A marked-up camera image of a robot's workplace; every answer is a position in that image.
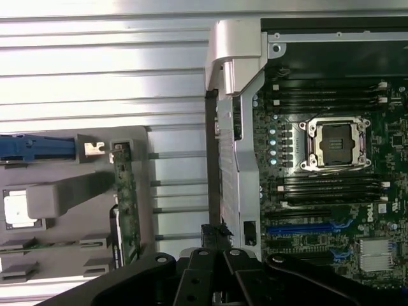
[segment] circuit board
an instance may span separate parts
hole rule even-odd
[[[116,144],[112,154],[119,209],[118,235],[122,238],[119,248],[123,264],[128,265],[140,254],[139,215],[129,144]]]
[[[253,104],[263,257],[406,285],[407,91],[404,79],[266,76]]]

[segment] cpu socket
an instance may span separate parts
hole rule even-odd
[[[360,170],[371,165],[367,159],[366,128],[370,121],[361,117],[315,118],[299,123],[305,131],[305,171]]]

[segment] white label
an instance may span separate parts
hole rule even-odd
[[[378,204],[378,213],[379,214],[386,214],[387,213],[387,204],[386,203]]]
[[[371,203],[367,205],[367,222],[374,221],[373,215],[374,215],[374,204]]]
[[[394,203],[393,203],[392,211],[393,211],[393,212],[398,212],[398,202],[394,202]]]

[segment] sticker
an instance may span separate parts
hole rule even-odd
[[[379,214],[387,213],[387,203],[378,204],[378,213]]]

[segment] corrugated metal panel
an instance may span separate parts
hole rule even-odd
[[[344,15],[366,6],[351,0],[7,1],[0,10],[0,133],[147,126],[156,208],[194,210],[207,196],[202,67],[210,26],[221,18]],[[371,15],[398,15],[401,8],[403,1],[370,2]],[[200,244],[191,237],[207,216],[189,214],[194,217],[173,213],[174,230],[157,223],[160,251],[176,255]]]

